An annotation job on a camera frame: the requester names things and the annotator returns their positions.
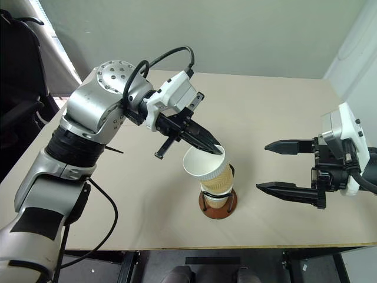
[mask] gray wall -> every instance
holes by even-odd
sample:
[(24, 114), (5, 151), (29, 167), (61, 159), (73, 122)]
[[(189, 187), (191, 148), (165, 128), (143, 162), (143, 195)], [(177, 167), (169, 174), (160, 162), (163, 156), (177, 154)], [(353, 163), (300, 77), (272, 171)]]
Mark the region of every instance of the gray wall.
[[(189, 45), (204, 73), (321, 78), (364, 0), (41, 0), (81, 78)], [(187, 55), (160, 65), (179, 70)]]

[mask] floor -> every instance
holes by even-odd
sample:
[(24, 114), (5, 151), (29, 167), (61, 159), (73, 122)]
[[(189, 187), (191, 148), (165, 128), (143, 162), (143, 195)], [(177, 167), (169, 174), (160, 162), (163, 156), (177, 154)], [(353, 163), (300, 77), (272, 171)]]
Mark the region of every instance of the floor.
[[(215, 265), (199, 264), (201, 257), (216, 257), (222, 262)], [(133, 283), (159, 283), (175, 266), (185, 265), (186, 258), (196, 261), (190, 264), (196, 273), (197, 283), (209, 282), (208, 276), (217, 283), (233, 282), (233, 275), (240, 266), (248, 266), (262, 283), (289, 283), (289, 273), (282, 267), (281, 249), (213, 249), (189, 251), (143, 251), (135, 268)], [(65, 256), (64, 262), (72, 260)], [(305, 283), (340, 283), (331, 256), (301, 262)], [(59, 279), (65, 282), (117, 282), (120, 266), (109, 262), (86, 259), (63, 269)]]

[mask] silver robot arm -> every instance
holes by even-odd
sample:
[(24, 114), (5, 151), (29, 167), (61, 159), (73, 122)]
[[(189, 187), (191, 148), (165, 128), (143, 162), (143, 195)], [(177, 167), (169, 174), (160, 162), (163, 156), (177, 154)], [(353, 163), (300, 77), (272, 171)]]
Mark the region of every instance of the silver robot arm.
[(90, 192), (86, 181), (126, 117), (138, 125), (146, 120), (149, 129), (169, 137), (155, 154), (161, 159), (181, 139), (221, 154), (217, 140), (191, 119), (204, 97), (190, 84), (192, 73), (182, 71), (154, 91), (139, 69), (106, 62), (72, 93), (59, 127), (16, 193), (16, 218), (0, 230), (0, 282), (52, 278), (62, 227), (81, 216)]

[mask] beige tabletop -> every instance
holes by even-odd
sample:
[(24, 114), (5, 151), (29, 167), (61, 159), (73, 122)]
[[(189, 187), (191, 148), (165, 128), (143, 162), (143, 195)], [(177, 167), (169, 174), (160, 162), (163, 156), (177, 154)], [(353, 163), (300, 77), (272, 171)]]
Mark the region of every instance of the beige tabletop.
[[(155, 88), (171, 77), (152, 71)], [(339, 99), (323, 80), (195, 74), (192, 83), (206, 95), (193, 116), (210, 130), (235, 167), (238, 204), (223, 220), (203, 215), (200, 186), (182, 167), (189, 145), (174, 143), (163, 160), (154, 157), (165, 141), (160, 133), (127, 122), (99, 159), (92, 178), (115, 200), (117, 227), (103, 249), (160, 249), (261, 246), (344, 246), (377, 243), (377, 198), (367, 192), (347, 198), (327, 194), (328, 208), (286, 202), (256, 183), (281, 181), (310, 186), (312, 154), (283, 156), (264, 146), (280, 139), (311, 139), (321, 115)], [(0, 186), (0, 227), (14, 216), (13, 200), (23, 177), (57, 127), (59, 114), (14, 166)], [(94, 188), (74, 223), (68, 249), (91, 249), (113, 222), (113, 209)]]

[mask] paper cup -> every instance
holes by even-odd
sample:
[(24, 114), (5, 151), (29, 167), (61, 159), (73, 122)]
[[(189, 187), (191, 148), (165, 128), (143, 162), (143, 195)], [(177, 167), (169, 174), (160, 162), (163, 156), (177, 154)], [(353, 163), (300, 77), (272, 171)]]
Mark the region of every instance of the paper cup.
[[(201, 182), (202, 190), (213, 195), (225, 195), (232, 191), (233, 174), (226, 160), (225, 150), (217, 146), (223, 154), (216, 155), (191, 147), (183, 157), (184, 170)], [(216, 199), (205, 196), (212, 208), (221, 208), (226, 198)]]

